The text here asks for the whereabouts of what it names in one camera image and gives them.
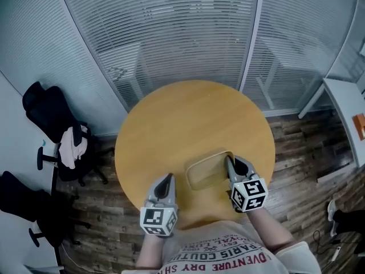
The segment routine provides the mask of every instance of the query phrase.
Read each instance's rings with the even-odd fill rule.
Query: round wooden table
[[[146,96],[128,114],[116,141],[116,172],[126,196],[138,209],[151,184],[172,172],[180,229],[237,220],[242,214],[232,208],[226,193],[228,179],[201,191],[193,191],[187,182],[187,162],[219,148],[250,161],[269,184],[275,146],[258,107],[223,84],[172,83]]]

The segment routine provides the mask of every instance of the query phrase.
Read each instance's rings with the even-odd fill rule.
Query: clothing on chair
[[[87,127],[81,126],[83,132],[87,132]],[[78,146],[74,145],[74,133],[73,128],[70,127],[61,138],[61,145],[59,147],[59,153],[61,156],[62,163],[70,169],[75,168],[75,161],[80,159],[86,152],[87,139],[82,137],[81,143]]]

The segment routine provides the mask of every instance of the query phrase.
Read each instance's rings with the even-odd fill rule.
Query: small wooden tray
[[[224,160],[227,156],[234,161],[233,153],[227,150],[211,152],[191,160],[185,166],[187,167],[185,171],[190,188],[199,191],[226,180],[227,170]]]

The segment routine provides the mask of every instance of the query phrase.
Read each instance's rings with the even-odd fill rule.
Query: person
[[[335,200],[331,200],[327,207],[328,220],[332,222],[331,237],[345,232],[357,232],[362,239],[356,246],[354,254],[365,251],[365,210],[343,212],[337,209]]]
[[[134,273],[321,273],[306,242],[264,208],[247,212],[251,224],[217,221],[162,239],[146,235]]]

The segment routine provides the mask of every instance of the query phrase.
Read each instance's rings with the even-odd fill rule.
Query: window blinds
[[[65,1],[127,109],[178,80],[241,83],[257,0]]]
[[[365,71],[365,57],[359,55],[365,41],[365,0],[358,0],[354,20],[341,53],[328,77],[356,83]]]
[[[244,94],[261,110],[306,103],[343,44],[356,0],[263,0]]]

